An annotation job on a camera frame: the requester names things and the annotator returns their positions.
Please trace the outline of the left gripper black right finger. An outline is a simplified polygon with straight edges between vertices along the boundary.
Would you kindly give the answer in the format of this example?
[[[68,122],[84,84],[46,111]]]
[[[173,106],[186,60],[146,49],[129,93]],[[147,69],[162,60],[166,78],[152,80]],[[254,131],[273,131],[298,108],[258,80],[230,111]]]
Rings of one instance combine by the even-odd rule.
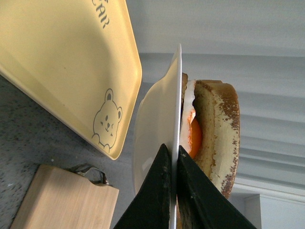
[[[254,229],[179,147],[177,197],[183,229]]]

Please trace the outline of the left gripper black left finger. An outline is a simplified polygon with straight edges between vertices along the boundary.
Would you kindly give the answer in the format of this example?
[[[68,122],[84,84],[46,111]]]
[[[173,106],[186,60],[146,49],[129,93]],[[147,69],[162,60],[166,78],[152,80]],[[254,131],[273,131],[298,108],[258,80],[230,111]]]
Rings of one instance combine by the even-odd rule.
[[[138,193],[114,226],[116,229],[168,229],[172,191],[172,157],[161,144]]]

